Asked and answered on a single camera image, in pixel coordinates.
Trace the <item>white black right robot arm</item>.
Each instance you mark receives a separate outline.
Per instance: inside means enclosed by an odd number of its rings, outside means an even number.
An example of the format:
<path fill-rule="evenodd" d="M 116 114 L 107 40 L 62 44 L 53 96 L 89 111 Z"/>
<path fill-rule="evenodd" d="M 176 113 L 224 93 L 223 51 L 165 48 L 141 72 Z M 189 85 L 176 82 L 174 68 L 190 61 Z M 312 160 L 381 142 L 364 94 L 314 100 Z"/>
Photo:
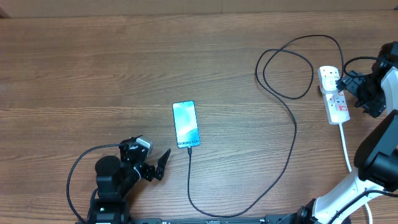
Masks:
<path fill-rule="evenodd" d="M 359 145 L 354 169 L 330 192 L 311 200 L 280 223 L 350 223 L 349 216 L 370 200 L 396 197 L 397 190 L 397 42 L 384 44 L 368 75 L 346 72 L 339 77 L 326 68 L 318 71 L 320 89 L 329 108 L 342 112 L 338 99 L 344 91 L 357 99 L 355 107 L 377 118 L 387 116 Z"/>

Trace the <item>blue Galaxy smartphone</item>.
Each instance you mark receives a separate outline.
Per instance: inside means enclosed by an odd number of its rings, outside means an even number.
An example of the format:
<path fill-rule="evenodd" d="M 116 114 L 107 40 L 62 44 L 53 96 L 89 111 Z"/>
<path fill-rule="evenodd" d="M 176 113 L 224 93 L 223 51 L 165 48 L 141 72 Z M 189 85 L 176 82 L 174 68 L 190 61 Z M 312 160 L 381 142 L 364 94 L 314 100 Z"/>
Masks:
<path fill-rule="evenodd" d="M 194 101 L 182 101 L 172 105 L 177 147 L 199 146 L 200 133 Z"/>

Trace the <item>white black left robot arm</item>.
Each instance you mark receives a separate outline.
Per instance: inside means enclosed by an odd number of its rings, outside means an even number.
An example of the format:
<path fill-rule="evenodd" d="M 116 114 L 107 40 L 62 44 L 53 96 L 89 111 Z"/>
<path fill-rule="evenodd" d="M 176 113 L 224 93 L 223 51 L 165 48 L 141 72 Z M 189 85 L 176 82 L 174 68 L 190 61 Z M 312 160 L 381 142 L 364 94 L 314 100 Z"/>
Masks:
<path fill-rule="evenodd" d="M 70 182 L 78 162 L 88 153 L 102 148 L 118 147 L 120 156 L 104 156 L 95 164 L 96 184 L 90 198 L 87 218 L 83 218 L 74 208 L 70 198 Z M 146 163 L 154 144 L 142 135 L 131 137 L 119 144 L 107 144 L 93 147 L 78 157 L 68 174 L 66 196 L 68 204 L 79 223 L 134 223 L 130 214 L 127 196 L 141 179 L 162 180 L 171 150 L 168 149 L 158 159 L 157 166 Z"/>

